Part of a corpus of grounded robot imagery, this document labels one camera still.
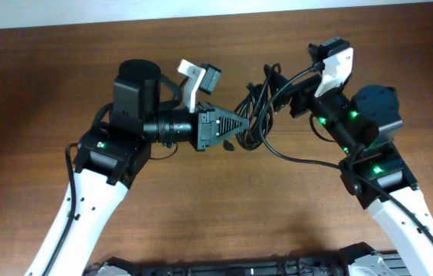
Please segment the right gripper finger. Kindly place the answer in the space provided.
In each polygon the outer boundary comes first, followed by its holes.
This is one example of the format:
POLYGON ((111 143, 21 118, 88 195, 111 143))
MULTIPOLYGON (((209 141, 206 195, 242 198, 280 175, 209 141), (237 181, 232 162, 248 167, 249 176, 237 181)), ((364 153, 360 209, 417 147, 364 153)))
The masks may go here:
POLYGON ((279 112, 283 107, 289 104, 290 102, 290 96, 288 90, 283 90, 282 92, 278 93, 278 90, 275 90, 275 92, 272 93, 272 97, 274 98, 271 106, 273 108, 274 112, 279 112))
POLYGON ((270 66, 264 65, 264 74, 268 81, 271 92, 278 92, 289 80, 282 74, 280 64, 270 66))

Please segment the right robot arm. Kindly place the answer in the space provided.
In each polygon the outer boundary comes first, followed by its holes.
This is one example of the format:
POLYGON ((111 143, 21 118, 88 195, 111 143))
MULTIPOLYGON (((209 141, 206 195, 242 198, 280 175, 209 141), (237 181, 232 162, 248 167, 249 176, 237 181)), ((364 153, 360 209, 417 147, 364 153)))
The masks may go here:
POLYGON ((289 104, 295 117, 309 112, 346 154, 336 164, 348 193, 389 237, 413 275, 433 275, 433 218, 418 181, 394 144, 402 127, 393 87, 369 85, 352 98, 350 76, 321 71, 299 81, 265 66, 269 107, 289 104))

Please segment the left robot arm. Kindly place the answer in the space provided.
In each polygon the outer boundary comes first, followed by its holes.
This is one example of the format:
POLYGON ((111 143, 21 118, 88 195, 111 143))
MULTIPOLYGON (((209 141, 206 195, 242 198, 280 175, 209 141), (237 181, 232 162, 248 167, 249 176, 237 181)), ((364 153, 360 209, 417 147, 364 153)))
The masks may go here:
POLYGON ((124 61, 113 83, 113 100, 101 107, 90 129, 66 148, 68 187, 28 275, 80 275, 103 228, 152 157, 152 145, 190 143, 198 152, 249 127, 249 120, 209 102, 221 71, 181 60, 176 84, 152 61, 124 61))

